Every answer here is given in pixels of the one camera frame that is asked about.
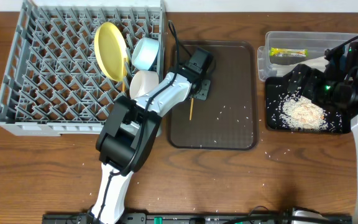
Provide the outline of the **green snack wrapper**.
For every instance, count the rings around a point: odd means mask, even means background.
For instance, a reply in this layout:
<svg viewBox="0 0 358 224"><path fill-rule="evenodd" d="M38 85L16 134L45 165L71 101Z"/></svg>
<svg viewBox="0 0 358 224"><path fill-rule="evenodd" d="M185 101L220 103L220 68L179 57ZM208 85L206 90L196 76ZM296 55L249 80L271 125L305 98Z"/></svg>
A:
<svg viewBox="0 0 358 224"><path fill-rule="evenodd" d="M281 49L271 48L269 51L270 57L307 57L307 49Z"/></svg>

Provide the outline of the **light blue bowl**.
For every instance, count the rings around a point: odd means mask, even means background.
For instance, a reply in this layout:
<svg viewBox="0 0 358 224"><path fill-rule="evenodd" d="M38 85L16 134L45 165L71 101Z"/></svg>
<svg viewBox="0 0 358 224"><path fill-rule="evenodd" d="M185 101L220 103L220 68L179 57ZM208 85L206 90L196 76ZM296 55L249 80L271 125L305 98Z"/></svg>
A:
<svg viewBox="0 0 358 224"><path fill-rule="evenodd" d="M138 70L149 70L158 55L160 44L158 40L143 37L133 51L131 62Z"/></svg>

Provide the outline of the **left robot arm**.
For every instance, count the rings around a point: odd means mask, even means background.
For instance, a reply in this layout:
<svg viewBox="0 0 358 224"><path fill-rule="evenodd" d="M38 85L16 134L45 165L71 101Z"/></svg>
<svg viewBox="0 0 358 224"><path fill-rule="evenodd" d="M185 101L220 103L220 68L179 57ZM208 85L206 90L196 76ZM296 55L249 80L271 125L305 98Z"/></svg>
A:
<svg viewBox="0 0 358 224"><path fill-rule="evenodd" d="M88 223L116 223L133 173L147 160L162 118L204 85L213 55L198 47L189 60L177 63L150 92L117 99L96 141L102 178Z"/></svg>

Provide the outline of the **white paper napkin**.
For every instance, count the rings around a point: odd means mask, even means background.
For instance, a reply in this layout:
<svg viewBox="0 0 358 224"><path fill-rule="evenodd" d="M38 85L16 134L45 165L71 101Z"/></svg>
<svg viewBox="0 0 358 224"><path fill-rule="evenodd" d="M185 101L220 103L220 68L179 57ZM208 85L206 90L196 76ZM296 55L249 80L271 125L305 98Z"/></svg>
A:
<svg viewBox="0 0 358 224"><path fill-rule="evenodd" d="M284 75L291 72L299 64L307 65L311 68L315 68L315 69L320 70L321 72L324 72L326 69L326 65L328 63L329 62L326 59L324 59L324 57L318 57L318 58L305 60L304 62L299 62L299 63L295 63L295 64L291 64L291 65L273 64L273 69L275 71L277 71L277 74L276 74L277 77L283 77Z"/></svg>

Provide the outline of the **yellow plate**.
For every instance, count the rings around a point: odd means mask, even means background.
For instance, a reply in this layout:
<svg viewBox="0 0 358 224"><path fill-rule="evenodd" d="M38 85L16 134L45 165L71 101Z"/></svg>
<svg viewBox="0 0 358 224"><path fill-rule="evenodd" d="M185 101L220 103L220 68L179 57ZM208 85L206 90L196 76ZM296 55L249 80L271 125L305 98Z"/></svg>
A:
<svg viewBox="0 0 358 224"><path fill-rule="evenodd" d="M122 81L123 58L126 43L120 30L111 22L105 22L97 28L94 36L94 52L101 71L115 82Z"/></svg>

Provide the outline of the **wooden chopstick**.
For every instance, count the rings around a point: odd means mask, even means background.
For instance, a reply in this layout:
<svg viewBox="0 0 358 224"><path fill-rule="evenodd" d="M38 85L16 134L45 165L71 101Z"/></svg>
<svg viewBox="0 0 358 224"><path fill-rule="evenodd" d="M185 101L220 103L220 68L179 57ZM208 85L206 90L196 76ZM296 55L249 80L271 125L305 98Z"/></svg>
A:
<svg viewBox="0 0 358 224"><path fill-rule="evenodd" d="M190 100L190 113L189 113L189 120L192 120L192 116L193 116L193 105L194 105L194 98L191 98Z"/></svg>
<svg viewBox="0 0 358 224"><path fill-rule="evenodd" d="M126 75L127 75L127 70L126 70L126 61L127 58L124 57L123 58L123 71L122 71L122 92L126 93Z"/></svg>

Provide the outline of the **white bowl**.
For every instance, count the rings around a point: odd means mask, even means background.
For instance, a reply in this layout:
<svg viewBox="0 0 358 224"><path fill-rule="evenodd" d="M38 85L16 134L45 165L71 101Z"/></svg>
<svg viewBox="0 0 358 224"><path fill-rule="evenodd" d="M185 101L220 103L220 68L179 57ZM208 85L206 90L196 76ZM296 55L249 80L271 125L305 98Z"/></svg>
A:
<svg viewBox="0 0 358 224"><path fill-rule="evenodd" d="M154 71L138 71L130 84L130 98L134 99L152 91L159 84L158 74Z"/></svg>

